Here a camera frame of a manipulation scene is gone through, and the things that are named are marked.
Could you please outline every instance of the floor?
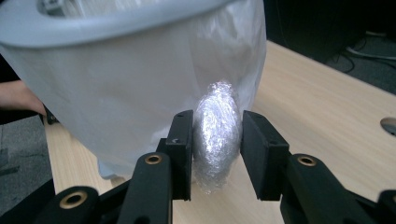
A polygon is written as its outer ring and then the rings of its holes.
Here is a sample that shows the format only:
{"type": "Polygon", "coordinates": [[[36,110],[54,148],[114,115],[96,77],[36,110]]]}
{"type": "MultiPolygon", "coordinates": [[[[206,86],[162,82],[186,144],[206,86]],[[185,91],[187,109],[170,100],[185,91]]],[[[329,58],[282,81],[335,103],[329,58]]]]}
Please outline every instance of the floor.
{"type": "MultiPolygon", "coordinates": [[[[353,46],[360,52],[396,56],[396,42],[366,36],[353,46]]],[[[396,95],[396,62],[334,55],[328,66],[396,95]]],[[[0,216],[51,179],[44,128],[39,117],[0,126],[0,216]]]]}

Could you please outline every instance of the person's hand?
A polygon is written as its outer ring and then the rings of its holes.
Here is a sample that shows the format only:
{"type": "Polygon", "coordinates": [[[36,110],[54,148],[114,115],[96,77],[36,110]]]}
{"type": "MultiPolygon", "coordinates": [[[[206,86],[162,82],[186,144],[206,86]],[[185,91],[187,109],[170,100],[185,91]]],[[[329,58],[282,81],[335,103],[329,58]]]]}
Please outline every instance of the person's hand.
{"type": "Polygon", "coordinates": [[[46,115],[43,103],[21,80],[0,83],[0,109],[32,110],[46,115]]]}

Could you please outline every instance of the metal hole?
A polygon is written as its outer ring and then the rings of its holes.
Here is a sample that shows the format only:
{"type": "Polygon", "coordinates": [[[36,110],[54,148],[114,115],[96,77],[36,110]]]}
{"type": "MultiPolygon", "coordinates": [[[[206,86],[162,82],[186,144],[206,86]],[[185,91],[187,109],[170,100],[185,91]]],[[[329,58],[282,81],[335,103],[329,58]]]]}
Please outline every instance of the metal hole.
{"type": "Polygon", "coordinates": [[[150,155],[145,158],[145,162],[150,165],[158,164],[163,160],[160,155],[150,155]]]}
{"type": "Polygon", "coordinates": [[[82,203],[87,200],[88,194],[83,190],[78,190],[76,192],[70,193],[64,198],[62,198],[59,206],[63,209],[72,209],[77,206],[80,206],[82,203]]]}
{"type": "Polygon", "coordinates": [[[317,165],[317,162],[314,159],[307,157],[307,156],[301,156],[301,157],[297,158],[297,161],[305,166],[316,166],[317,165]]]}

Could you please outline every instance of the wooden table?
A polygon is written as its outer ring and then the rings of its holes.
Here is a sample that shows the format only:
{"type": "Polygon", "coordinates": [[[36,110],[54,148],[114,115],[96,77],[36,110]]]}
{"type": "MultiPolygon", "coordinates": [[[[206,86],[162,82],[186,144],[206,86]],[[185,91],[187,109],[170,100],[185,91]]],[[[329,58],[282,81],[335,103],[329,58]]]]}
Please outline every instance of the wooden table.
{"type": "MultiPolygon", "coordinates": [[[[267,117],[291,153],[324,161],[342,184],[376,201],[396,189],[396,137],[380,120],[396,118],[396,97],[268,42],[253,111],[267,117]]],[[[106,192],[123,180],[102,179],[96,158],[62,125],[46,126],[57,192],[75,185],[106,192]]],[[[192,185],[191,202],[174,202],[174,223],[283,223],[279,203],[259,202],[241,158],[229,184],[206,195],[192,185]]]]}

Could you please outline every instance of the crumpled aluminum foil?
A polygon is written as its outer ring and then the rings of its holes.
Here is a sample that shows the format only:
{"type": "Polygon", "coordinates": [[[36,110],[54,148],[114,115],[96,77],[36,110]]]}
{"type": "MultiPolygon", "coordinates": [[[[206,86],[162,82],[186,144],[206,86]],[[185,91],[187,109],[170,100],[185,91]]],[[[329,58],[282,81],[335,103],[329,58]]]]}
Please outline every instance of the crumpled aluminum foil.
{"type": "Polygon", "coordinates": [[[226,81],[209,86],[195,111],[193,165],[196,182],[206,193],[226,184],[231,166],[239,155],[242,121],[233,87],[226,81]]]}

